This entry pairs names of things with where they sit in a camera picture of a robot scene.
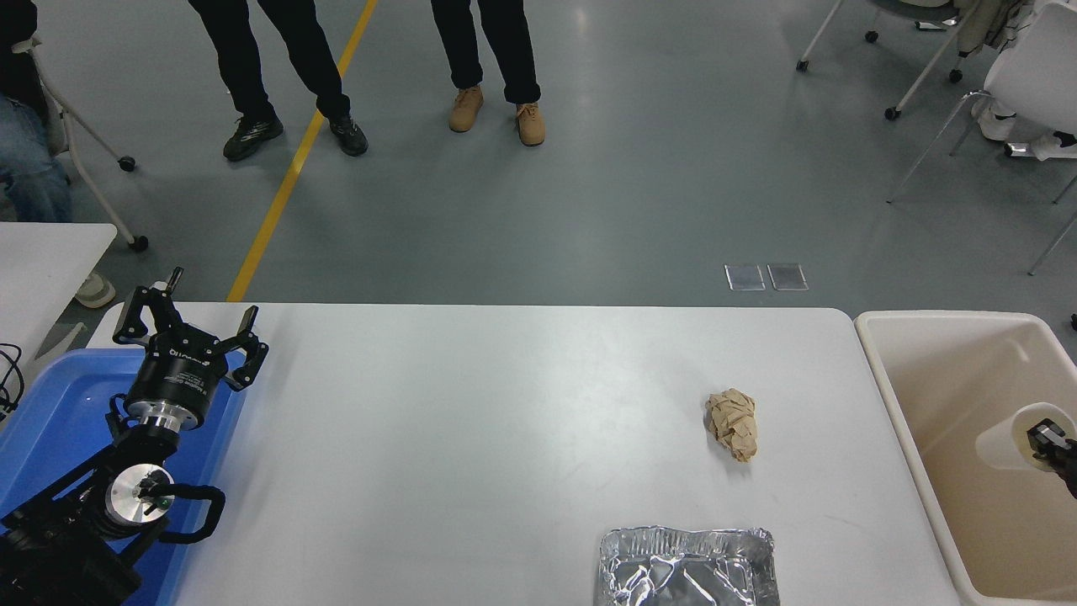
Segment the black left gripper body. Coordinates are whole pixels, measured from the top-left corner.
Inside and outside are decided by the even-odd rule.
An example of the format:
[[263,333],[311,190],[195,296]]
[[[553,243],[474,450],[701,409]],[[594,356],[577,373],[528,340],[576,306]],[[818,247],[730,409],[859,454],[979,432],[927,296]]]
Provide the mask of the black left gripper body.
[[166,404],[181,409],[176,414],[180,419],[205,419],[227,370],[225,354],[211,356],[193,340],[174,343],[169,337],[154,337],[126,394],[126,414],[145,417]]

